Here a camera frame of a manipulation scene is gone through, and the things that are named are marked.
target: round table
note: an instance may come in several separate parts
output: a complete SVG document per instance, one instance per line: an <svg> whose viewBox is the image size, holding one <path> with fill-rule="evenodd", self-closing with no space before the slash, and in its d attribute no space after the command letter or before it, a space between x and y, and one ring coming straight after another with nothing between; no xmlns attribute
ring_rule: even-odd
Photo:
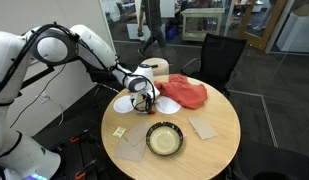
<svg viewBox="0 0 309 180"><path fill-rule="evenodd" d="M156 76L155 81L167 82L168 75ZM204 105L196 110L181 108L174 114L139 114L136 111L120 114L115 112L113 103L124 95L121 91L109 104L102 121L102 140L105 150L114 164L134 179L211 179L223 171L233 159L240 142L240 124L231 103L216 89L196 79L188 78L193 85L203 84L208 93ZM188 120L189 117L203 116L217 132L217 136L201 140ZM176 124L186 134L183 146L170 156L154 154L147 146L141 162L114 157L120 138L113 136L120 126L127 131L146 120L150 124L169 121Z"/></svg>

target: tan napkin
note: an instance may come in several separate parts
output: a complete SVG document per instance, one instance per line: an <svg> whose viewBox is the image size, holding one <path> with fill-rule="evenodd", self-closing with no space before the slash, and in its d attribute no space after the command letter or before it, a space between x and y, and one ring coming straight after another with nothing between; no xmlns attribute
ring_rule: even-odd
<svg viewBox="0 0 309 180"><path fill-rule="evenodd" d="M145 121L141 121L127 133L125 133L124 136L132 146L135 146L138 142L145 138L149 128L149 124L147 124Z"/></svg>
<svg viewBox="0 0 309 180"><path fill-rule="evenodd" d="M136 146L132 146L125 138L122 138L117 145L114 156L140 162L143 159L145 145L145 141L141 141Z"/></svg>
<svg viewBox="0 0 309 180"><path fill-rule="evenodd" d="M188 120L191 122L202 140L217 136L216 131L210 126L204 117L195 116L188 118Z"/></svg>

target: door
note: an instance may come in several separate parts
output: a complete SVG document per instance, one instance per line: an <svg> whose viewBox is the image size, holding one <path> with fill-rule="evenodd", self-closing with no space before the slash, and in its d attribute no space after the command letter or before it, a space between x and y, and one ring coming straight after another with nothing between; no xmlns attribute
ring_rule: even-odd
<svg viewBox="0 0 309 180"><path fill-rule="evenodd" d="M271 38L287 0L269 0L268 4L263 2L265 0L250 0L245 6L239 34L240 39L247 39L248 44L262 51Z"/></svg>

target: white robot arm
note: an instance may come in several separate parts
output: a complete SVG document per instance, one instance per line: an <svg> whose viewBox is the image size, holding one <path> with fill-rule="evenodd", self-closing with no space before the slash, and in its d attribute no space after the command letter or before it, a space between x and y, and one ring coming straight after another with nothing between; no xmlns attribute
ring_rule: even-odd
<svg viewBox="0 0 309 180"><path fill-rule="evenodd" d="M15 132L6 124L6 113L21 89L33 57L48 66L81 60L113 74L131 93L136 110L142 94L149 112L159 91L153 85L150 66L140 65L131 71L122 68L113 50L84 25L67 29L57 24L35 28L23 36L0 32L0 166L7 180L50 179L60 164L60 157L41 147L32 138Z"/></svg>

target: person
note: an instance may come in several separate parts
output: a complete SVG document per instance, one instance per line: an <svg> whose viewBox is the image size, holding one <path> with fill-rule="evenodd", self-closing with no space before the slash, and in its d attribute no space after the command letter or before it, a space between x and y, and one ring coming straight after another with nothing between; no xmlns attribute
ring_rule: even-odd
<svg viewBox="0 0 309 180"><path fill-rule="evenodd" d="M253 27L254 30L259 31L261 29L265 29L266 28L267 23L270 20L270 16L272 15L272 12L274 10L275 5L276 5L276 0L270 0L270 5L267 8L267 10L266 10L266 12L265 12L265 14L263 16L263 19L262 19L261 23L258 24L255 27Z"/></svg>
<svg viewBox="0 0 309 180"><path fill-rule="evenodd" d="M143 31L144 14L148 28L151 31L151 36L147 39L143 47L138 49L138 53L140 53L140 55L143 58L148 58L145 54L147 48L150 47L155 41L157 41L157 44L160 47L163 58L167 58L165 49L166 42L163 32L161 30L162 21L161 21L160 0L142 0L138 29L137 29L139 33Z"/></svg>

